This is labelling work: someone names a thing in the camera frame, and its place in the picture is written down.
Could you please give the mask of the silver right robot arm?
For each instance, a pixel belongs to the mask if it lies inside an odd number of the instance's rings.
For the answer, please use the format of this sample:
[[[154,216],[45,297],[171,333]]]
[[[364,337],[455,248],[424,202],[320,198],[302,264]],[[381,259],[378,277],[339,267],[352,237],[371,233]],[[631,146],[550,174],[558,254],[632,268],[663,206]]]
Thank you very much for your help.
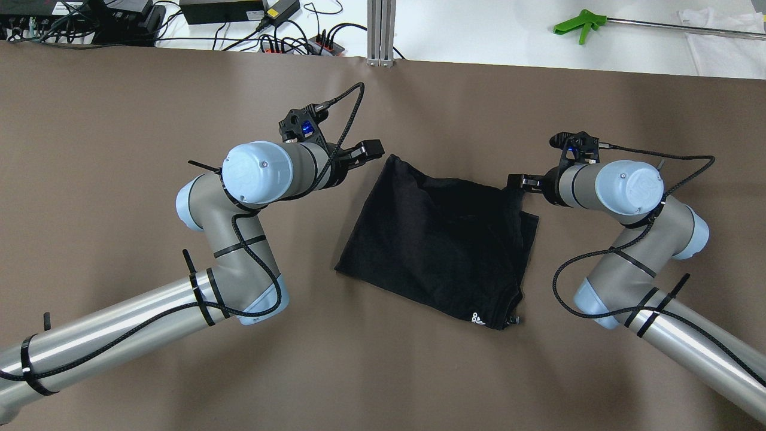
[[[540,193],[551,204],[605,213],[623,227],[610,248],[564,262],[598,257],[566,311],[606,329],[626,327],[711,389],[764,422],[764,355],[677,300],[683,286],[665,292],[655,280],[669,261],[695,256],[710,237],[707,223],[666,191],[648,163],[618,160],[577,163],[564,159],[545,175],[511,174],[509,187]]]

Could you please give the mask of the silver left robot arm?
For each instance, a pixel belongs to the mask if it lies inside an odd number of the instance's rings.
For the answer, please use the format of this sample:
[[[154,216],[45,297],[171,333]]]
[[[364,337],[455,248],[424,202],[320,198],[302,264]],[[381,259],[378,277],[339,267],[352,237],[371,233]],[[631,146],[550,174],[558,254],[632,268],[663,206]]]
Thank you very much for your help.
[[[218,169],[176,196],[176,212],[207,238],[214,264],[2,350],[2,424],[28,404],[236,316],[244,325],[288,305],[284,276],[259,219],[274,202],[339,185],[385,153],[378,139],[347,150],[311,142],[236,145]]]

